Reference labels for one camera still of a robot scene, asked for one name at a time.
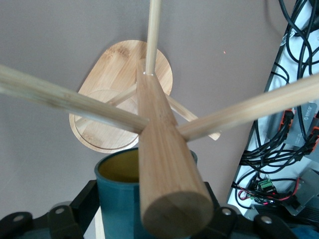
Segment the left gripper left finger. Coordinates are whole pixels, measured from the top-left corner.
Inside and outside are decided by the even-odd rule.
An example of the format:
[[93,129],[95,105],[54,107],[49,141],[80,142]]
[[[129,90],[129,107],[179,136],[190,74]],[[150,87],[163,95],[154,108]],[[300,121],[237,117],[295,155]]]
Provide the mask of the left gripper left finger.
[[90,180],[70,205],[59,205],[34,218],[15,212],[0,220],[2,239],[82,239],[94,219],[100,201],[96,180]]

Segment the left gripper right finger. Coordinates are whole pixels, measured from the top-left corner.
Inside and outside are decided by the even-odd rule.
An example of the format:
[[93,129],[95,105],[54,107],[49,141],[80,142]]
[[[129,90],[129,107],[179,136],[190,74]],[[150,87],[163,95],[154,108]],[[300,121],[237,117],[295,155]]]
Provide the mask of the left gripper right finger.
[[199,233],[200,239],[296,239],[297,235],[279,217],[256,215],[249,220],[229,206],[220,206],[208,182],[204,183],[215,203],[211,222]]

